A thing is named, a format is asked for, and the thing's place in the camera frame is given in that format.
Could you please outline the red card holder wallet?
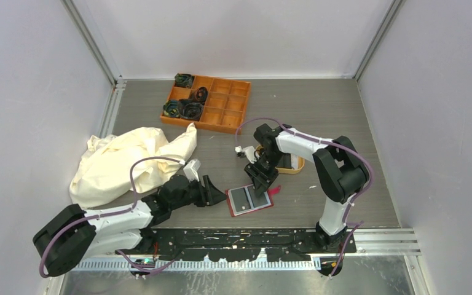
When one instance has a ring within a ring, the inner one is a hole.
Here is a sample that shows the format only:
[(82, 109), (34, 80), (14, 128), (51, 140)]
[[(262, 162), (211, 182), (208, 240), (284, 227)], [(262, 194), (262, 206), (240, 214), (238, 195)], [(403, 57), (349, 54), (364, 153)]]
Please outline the red card holder wallet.
[(241, 216), (274, 206), (272, 197), (281, 191), (281, 186), (257, 194), (252, 184), (226, 190), (227, 203), (232, 217)]

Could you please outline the tan oval tray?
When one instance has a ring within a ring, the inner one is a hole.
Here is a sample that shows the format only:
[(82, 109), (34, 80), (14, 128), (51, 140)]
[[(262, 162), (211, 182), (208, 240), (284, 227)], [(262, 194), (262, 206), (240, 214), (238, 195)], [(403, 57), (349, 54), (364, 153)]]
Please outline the tan oval tray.
[[(264, 148), (261, 145), (255, 147), (253, 151), (254, 160), (260, 158), (264, 153)], [(295, 175), (298, 174), (304, 167), (304, 159), (292, 154), (285, 154), (281, 157), (277, 170), (280, 174)]]

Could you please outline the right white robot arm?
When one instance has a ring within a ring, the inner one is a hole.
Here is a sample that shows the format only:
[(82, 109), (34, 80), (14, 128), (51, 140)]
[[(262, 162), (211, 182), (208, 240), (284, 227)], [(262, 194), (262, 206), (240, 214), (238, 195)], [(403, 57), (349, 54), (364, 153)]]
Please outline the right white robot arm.
[(371, 167), (346, 136), (334, 140), (317, 138), (290, 125), (271, 128), (259, 126), (254, 139), (263, 150), (244, 168), (255, 191), (265, 192), (278, 176), (278, 164), (286, 155), (296, 155), (312, 162), (326, 196), (323, 214), (315, 226), (315, 240), (320, 250), (330, 253), (343, 239), (353, 201), (371, 180)]

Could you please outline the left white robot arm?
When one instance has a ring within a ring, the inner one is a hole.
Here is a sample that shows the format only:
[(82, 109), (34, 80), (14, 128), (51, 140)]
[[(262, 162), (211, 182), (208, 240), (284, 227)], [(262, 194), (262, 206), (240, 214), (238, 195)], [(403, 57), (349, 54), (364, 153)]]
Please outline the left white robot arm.
[(57, 277), (84, 259), (117, 250), (146, 254), (155, 244), (151, 228), (168, 220), (172, 211), (191, 204), (213, 206), (226, 198), (207, 175), (202, 181), (178, 175), (134, 205), (102, 210), (68, 205), (33, 237), (41, 257), (41, 275)]

